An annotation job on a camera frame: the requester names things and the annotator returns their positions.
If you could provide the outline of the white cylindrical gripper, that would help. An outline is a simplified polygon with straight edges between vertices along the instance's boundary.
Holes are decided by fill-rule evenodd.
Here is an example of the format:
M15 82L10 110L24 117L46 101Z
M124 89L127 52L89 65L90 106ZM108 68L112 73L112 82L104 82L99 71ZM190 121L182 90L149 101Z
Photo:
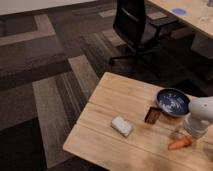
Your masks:
M179 124L175 127L175 130L171 132L169 137L172 140L180 139L184 129L192 136L192 149L195 149L197 146L197 139L203 137L207 131L208 127L213 124L213 115L198 115L191 113L184 119L183 125Z

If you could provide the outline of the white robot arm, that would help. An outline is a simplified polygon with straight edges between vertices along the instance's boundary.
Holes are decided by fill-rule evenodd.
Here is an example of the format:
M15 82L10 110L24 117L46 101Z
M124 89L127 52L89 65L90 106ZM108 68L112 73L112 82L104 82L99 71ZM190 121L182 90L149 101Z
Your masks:
M202 138L213 125L213 96L200 97L190 101L190 114L184 119L183 127L189 133L168 145L169 150L190 146L194 140Z

